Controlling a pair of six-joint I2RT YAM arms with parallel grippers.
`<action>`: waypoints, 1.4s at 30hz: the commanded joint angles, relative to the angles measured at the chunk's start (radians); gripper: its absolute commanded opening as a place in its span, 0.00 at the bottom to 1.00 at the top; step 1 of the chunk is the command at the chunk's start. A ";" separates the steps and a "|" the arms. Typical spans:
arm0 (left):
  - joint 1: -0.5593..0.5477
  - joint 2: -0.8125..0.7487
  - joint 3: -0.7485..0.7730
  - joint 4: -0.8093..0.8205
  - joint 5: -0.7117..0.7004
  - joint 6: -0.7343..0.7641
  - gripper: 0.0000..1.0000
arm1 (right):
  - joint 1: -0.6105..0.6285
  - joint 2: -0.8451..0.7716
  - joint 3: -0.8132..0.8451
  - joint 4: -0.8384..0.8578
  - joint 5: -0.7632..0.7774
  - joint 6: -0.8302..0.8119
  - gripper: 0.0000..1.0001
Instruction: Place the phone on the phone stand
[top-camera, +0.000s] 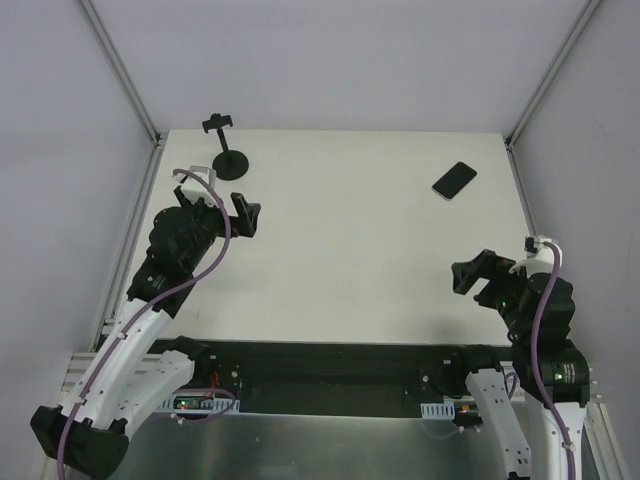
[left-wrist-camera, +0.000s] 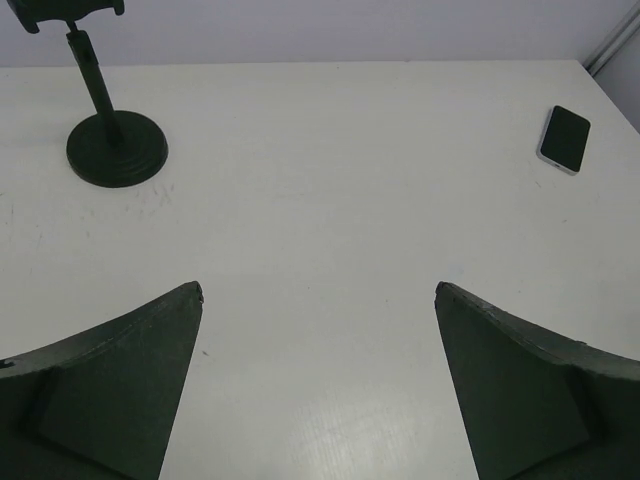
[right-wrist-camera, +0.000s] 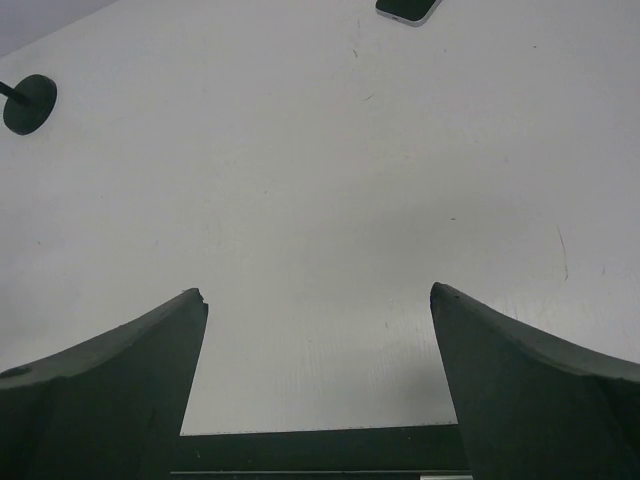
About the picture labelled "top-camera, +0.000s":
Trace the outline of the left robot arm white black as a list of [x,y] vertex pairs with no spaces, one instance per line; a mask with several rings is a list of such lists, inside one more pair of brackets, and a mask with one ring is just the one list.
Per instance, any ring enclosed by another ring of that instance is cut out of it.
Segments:
[[172,340],[157,364],[140,379],[134,374],[159,334],[177,316],[196,283],[212,272],[194,271],[216,239],[226,251],[237,237],[253,237],[261,206],[240,193],[231,196],[229,215],[211,190],[175,189],[177,205],[157,213],[149,245],[126,293],[111,333],[80,380],[56,407],[41,406],[30,425],[44,453],[55,460],[57,476],[74,469],[107,479],[124,459],[138,428],[171,394],[182,388],[205,398],[235,396],[218,387],[212,354],[200,341]]

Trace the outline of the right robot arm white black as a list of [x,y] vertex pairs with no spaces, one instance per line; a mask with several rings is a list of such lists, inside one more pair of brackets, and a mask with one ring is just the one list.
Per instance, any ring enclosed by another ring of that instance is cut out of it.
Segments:
[[590,376],[584,355],[569,338],[573,286],[560,276],[558,245],[545,238],[528,242],[521,261],[483,250],[451,270],[456,294],[467,294],[480,279],[487,282],[474,300],[496,311],[507,328],[530,432],[521,429],[492,347],[459,347],[445,381],[453,395],[473,398],[502,478],[578,479]]

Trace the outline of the black phone stand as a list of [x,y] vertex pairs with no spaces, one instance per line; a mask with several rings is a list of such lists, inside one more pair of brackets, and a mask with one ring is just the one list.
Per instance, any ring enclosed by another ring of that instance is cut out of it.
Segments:
[[230,115],[213,113],[202,122],[206,134],[214,130],[219,139],[221,152],[214,158],[212,168],[219,179],[223,181],[235,181],[243,177],[249,170],[247,156],[238,150],[229,148],[224,128],[232,127],[233,120]]

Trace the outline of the black smartphone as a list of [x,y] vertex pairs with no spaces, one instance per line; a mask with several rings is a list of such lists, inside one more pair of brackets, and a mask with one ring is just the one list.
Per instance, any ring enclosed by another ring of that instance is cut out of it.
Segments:
[[463,162],[457,162],[433,185],[432,190],[445,200],[455,198],[477,176],[477,171]]

